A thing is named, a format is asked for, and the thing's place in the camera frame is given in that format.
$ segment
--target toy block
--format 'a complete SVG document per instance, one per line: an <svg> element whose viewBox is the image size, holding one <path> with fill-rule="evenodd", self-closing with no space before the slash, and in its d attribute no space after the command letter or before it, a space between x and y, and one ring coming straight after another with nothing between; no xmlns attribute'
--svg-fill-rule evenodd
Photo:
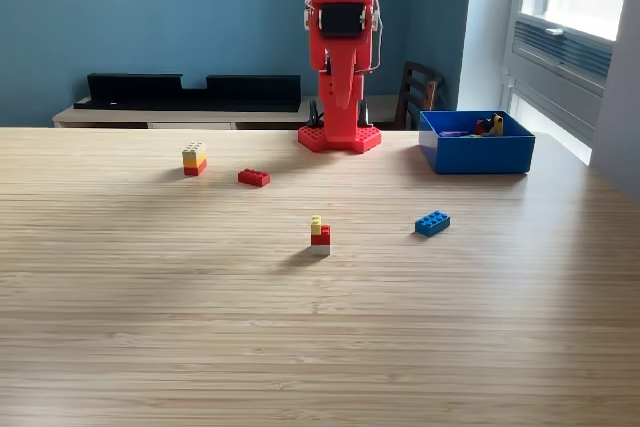
<svg viewBox="0 0 640 427"><path fill-rule="evenodd" d="M310 247L311 255L316 257L329 257L331 255L330 245L312 245Z"/></svg>
<svg viewBox="0 0 640 427"><path fill-rule="evenodd" d="M311 235L322 234L322 217L314 215L311 217Z"/></svg>
<svg viewBox="0 0 640 427"><path fill-rule="evenodd" d="M258 172L257 170L245 169L238 173L238 182L243 184L255 185L256 187L264 187L271 182L271 176L266 172Z"/></svg>
<svg viewBox="0 0 640 427"><path fill-rule="evenodd" d="M331 227L323 225L320 235L311 236L311 245L331 245Z"/></svg>
<svg viewBox="0 0 640 427"><path fill-rule="evenodd" d="M491 134L504 135L504 119L498 114L493 116L493 128L489 131Z"/></svg>
<svg viewBox="0 0 640 427"><path fill-rule="evenodd" d="M451 225L451 217L436 210L433 214L427 215L416 221L416 232L427 237L433 237L438 232Z"/></svg>
<svg viewBox="0 0 640 427"><path fill-rule="evenodd" d="M198 159L182 159L182 164L187 169L197 169L200 165L207 160L207 154L202 154Z"/></svg>
<svg viewBox="0 0 640 427"><path fill-rule="evenodd" d="M207 168L207 159L205 159L204 162L202 162L197 169L193 169L193 168L190 168L190 167L185 167L184 168L184 175L188 175L188 176L191 176L191 177L197 177L202 172L204 172L204 169L206 169L206 168Z"/></svg>
<svg viewBox="0 0 640 427"><path fill-rule="evenodd" d="M192 142L182 151L182 160L195 160L206 154L205 145L202 142Z"/></svg>

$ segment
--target blue storage bin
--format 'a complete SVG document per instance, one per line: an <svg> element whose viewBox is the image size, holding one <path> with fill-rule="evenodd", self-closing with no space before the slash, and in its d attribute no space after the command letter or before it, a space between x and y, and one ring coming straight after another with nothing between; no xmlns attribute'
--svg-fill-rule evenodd
<svg viewBox="0 0 640 427"><path fill-rule="evenodd" d="M442 137L440 132L474 132L476 122L498 114L502 137ZM529 172L536 138L502 111L438 111L420 116L420 147L437 174L521 174Z"/></svg>

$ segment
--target white lego brick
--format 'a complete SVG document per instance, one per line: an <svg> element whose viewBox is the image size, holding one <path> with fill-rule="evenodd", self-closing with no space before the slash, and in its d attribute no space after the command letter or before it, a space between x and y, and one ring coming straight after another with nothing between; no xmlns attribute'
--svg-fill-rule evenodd
<svg viewBox="0 0 640 427"><path fill-rule="evenodd" d="M192 142L182 151L185 160L197 160L206 153L206 146L202 142Z"/></svg>
<svg viewBox="0 0 640 427"><path fill-rule="evenodd" d="M330 245L312 245L311 255L315 255L318 257L329 257L331 255L331 246Z"/></svg>

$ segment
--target red robot arm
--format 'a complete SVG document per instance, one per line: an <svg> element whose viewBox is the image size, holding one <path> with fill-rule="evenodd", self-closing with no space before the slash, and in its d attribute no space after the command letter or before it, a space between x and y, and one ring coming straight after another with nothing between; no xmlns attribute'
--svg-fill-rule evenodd
<svg viewBox="0 0 640 427"><path fill-rule="evenodd" d="M381 27L377 0L307 0L306 4L311 65L319 71L324 126L310 122L298 138L316 152L369 150L381 141L378 129L362 125L364 75L371 72L373 32Z"/></svg>

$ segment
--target blue wall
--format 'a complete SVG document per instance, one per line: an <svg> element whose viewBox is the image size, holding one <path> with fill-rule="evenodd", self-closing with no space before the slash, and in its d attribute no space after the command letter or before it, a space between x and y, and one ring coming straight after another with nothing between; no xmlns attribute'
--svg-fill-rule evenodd
<svg viewBox="0 0 640 427"><path fill-rule="evenodd" d="M383 66L367 92L397 93L407 59L456 83L468 0L436 0L433 15L430 0L380 1ZM301 74L314 94L303 2L0 0L0 125L51 125L87 93L90 72L178 72L185 87L207 74Z"/></svg>
<svg viewBox="0 0 640 427"><path fill-rule="evenodd" d="M448 107L458 102L469 0L411 0L406 57L441 72Z"/></svg>

